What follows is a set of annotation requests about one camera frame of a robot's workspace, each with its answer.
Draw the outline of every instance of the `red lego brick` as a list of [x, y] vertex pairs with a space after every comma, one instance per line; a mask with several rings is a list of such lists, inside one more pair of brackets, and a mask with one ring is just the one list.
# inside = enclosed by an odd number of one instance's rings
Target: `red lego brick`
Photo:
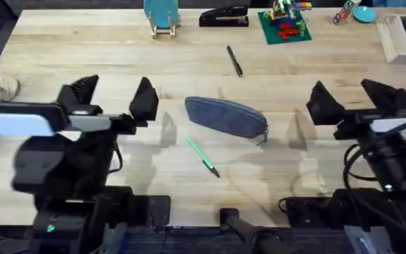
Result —
[[280, 24], [280, 30], [285, 30], [290, 28], [290, 23], [282, 23]]

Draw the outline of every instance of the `wooden tabletop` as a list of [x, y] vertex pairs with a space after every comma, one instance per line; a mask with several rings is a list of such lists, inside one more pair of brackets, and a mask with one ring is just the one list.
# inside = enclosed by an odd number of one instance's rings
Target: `wooden tabletop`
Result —
[[[386, 63], [374, 24], [349, 18], [334, 25], [337, 8], [303, 13], [313, 40], [277, 45], [266, 44], [256, 10], [249, 10], [248, 28], [199, 28], [203, 11], [181, 10], [183, 26], [174, 40], [153, 40], [142, 10], [24, 11], [0, 58], [1, 72], [21, 82], [21, 102], [54, 101], [62, 84], [98, 74], [92, 103], [106, 113], [127, 112], [141, 77], [148, 77], [160, 98], [157, 119], [136, 136], [119, 138], [124, 167], [108, 184], [170, 195], [171, 225], [216, 226], [220, 208], [236, 207], [253, 224], [285, 226], [277, 201], [330, 195], [342, 187], [342, 156], [352, 143], [334, 140], [332, 126], [311, 122], [305, 104], [316, 81], [348, 109], [372, 107], [360, 81], [406, 88], [406, 66]], [[377, 11], [381, 16], [406, 8]], [[262, 111], [269, 142], [256, 146], [257, 140], [190, 122], [184, 99], [192, 95]], [[188, 136], [220, 179], [188, 146]], [[30, 195], [11, 190], [12, 159], [24, 139], [0, 136], [0, 224], [31, 224], [36, 213]], [[370, 174], [364, 161], [354, 170]]]

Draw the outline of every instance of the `teal toy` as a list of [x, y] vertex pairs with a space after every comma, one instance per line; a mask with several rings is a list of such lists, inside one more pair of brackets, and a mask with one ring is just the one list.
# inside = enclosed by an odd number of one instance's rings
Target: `teal toy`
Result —
[[372, 23], [374, 22], [376, 15], [372, 8], [358, 6], [353, 9], [353, 17], [361, 23]]
[[175, 37], [179, 26], [178, 0], [144, 0], [144, 12], [152, 29], [152, 37], [159, 33]]

